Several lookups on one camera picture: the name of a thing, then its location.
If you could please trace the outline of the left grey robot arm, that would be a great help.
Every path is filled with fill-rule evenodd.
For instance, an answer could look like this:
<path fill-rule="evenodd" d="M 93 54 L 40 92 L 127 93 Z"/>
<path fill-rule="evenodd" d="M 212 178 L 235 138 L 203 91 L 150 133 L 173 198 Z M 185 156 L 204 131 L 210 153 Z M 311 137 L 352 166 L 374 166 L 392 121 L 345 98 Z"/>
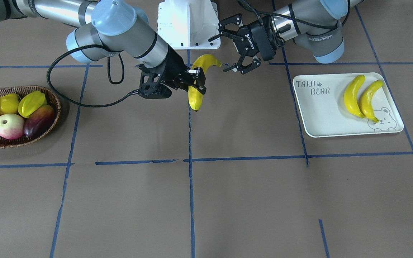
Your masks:
<path fill-rule="evenodd" d="M 286 42 L 308 49 L 319 63 L 338 60 L 344 52 L 342 27 L 349 17 L 350 9 L 359 0 L 297 0 L 272 13 L 260 11 L 245 0 L 239 5 L 254 13 L 256 21 L 244 25 L 242 15 L 236 14 L 218 23 L 218 32 L 208 39 L 220 37 L 232 39 L 239 60 L 224 71 L 239 71 L 241 74 L 270 61 Z"/>

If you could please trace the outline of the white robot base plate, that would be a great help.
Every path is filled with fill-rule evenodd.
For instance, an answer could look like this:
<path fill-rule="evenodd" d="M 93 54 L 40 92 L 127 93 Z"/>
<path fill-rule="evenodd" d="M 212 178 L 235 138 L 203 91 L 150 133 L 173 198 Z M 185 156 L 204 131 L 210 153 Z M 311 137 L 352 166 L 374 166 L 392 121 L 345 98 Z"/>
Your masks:
<path fill-rule="evenodd" d="M 157 34 L 173 49 L 218 49 L 218 7 L 211 0 L 165 0 L 158 5 Z"/>

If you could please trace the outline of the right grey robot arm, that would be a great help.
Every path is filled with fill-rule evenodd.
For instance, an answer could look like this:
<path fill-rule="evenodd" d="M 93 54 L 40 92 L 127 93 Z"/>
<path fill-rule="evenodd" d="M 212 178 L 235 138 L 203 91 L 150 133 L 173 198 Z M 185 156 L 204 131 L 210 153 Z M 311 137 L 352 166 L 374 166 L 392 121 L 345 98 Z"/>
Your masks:
<path fill-rule="evenodd" d="M 81 63 L 130 54 L 139 61 L 139 95 L 144 98 L 168 98 L 171 88 L 205 94 L 202 68 L 187 67 L 149 25 L 146 13 L 124 0 L 0 0 L 0 22 L 26 17 L 73 26 L 67 49 L 82 48 L 73 55 Z"/>

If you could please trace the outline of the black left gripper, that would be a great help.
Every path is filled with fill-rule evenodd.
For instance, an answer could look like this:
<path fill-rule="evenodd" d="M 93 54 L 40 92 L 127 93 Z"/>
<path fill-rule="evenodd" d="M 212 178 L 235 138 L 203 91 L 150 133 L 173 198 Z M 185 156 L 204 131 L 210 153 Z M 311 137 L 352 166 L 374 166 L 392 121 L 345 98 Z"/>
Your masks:
<path fill-rule="evenodd" d="M 241 54 L 239 60 L 227 68 L 224 68 L 223 72 L 233 70 L 244 75 L 256 69 L 262 64 L 261 59 L 256 56 L 258 53 L 264 61 L 270 61 L 274 58 L 278 49 L 277 39 L 268 22 L 265 22 L 263 25 L 259 22 L 253 22 L 241 26 L 238 31 L 226 29 L 226 26 L 230 24 L 241 26 L 242 15 L 236 14 L 219 21 L 218 34 L 208 39 L 208 42 L 213 42 L 213 40 L 219 39 L 220 37 L 232 39 L 234 40 L 234 45 L 239 53 L 243 53 L 245 47 L 248 47 L 248 57 L 252 57 L 252 61 L 249 64 L 244 65 L 243 61 L 247 56 Z"/>

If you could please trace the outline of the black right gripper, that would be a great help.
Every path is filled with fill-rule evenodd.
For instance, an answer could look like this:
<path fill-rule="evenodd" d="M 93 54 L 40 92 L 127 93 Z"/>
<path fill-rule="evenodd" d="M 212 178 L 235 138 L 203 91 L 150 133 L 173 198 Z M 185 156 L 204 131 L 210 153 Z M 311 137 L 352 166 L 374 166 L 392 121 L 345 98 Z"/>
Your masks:
<path fill-rule="evenodd" d="M 141 62 L 139 64 L 141 72 L 157 73 L 160 77 L 162 84 L 168 88 L 181 89 L 186 92 L 189 91 L 189 87 L 192 86 L 202 95 L 205 95 L 205 72 L 201 67 L 190 68 L 184 63 L 182 57 L 177 52 L 169 48 L 165 52 L 165 56 L 162 62 L 155 66 L 149 67 L 149 64 Z"/>

